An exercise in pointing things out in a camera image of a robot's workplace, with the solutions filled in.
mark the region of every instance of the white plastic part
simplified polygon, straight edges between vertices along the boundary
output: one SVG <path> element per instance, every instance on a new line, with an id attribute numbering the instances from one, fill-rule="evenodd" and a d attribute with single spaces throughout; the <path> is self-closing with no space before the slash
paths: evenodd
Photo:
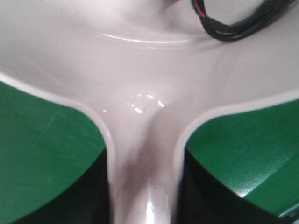
<path id="1" fill-rule="evenodd" d="M 222 21 L 247 13 L 245 0 L 208 2 Z M 299 98 L 298 9 L 221 43 L 189 0 L 2 0 L 0 80 L 98 126 L 113 223 L 167 224 L 196 128 Z"/>

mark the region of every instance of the red wire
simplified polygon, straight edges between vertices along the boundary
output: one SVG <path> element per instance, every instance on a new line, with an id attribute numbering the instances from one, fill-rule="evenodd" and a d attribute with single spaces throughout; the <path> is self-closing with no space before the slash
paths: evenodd
<path id="1" fill-rule="evenodd" d="M 205 18 L 206 15 L 204 14 L 204 12 L 203 12 L 203 11 L 201 10 L 201 8 L 199 7 L 197 1 L 196 1 L 196 0 L 193 0 L 193 2 L 194 2 L 194 5 L 195 5 L 195 7 L 196 7 L 196 10 L 199 12 L 200 16 L 201 16 L 202 18 Z"/>

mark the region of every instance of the black cable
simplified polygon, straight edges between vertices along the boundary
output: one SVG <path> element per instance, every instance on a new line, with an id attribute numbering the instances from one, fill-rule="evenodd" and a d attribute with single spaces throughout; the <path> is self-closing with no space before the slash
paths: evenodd
<path id="1" fill-rule="evenodd" d="M 266 0 L 246 19 L 226 25 L 207 16 L 203 0 L 191 0 L 205 31 L 219 41 L 237 41 L 264 28 L 289 0 Z"/>

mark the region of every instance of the green plastic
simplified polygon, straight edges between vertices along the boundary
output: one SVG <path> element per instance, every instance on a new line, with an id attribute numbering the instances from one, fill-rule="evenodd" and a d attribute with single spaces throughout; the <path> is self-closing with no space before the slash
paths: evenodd
<path id="1" fill-rule="evenodd" d="M 82 113 L 0 83 L 0 223 L 62 193 L 105 147 Z M 299 100 L 213 119 L 187 148 L 234 192 L 276 214 L 299 205 Z"/>
<path id="2" fill-rule="evenodd" d="M 0 83 L 0 224 L 62 193 L 104 148 L 84 114 Z"/>
<path id="3" fill-rule="evenodd" d="M 187 149 L 259 207 L 283 217 L 299 205 L 299 100 L 213 119 L 192 135 Z"/>

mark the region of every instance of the wire bundle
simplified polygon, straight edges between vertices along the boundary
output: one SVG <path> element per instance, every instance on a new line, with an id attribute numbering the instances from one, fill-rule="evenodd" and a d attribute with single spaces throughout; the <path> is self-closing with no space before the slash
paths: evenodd
<path id="1" fill-rule="evenodd" d="M 246 19 L 226 25 L 207 16 L 203 0 L 191 0 L 205 31 L 219 41 L 237 41 L 265 27 L 289 0 L 266 0 Z"/>

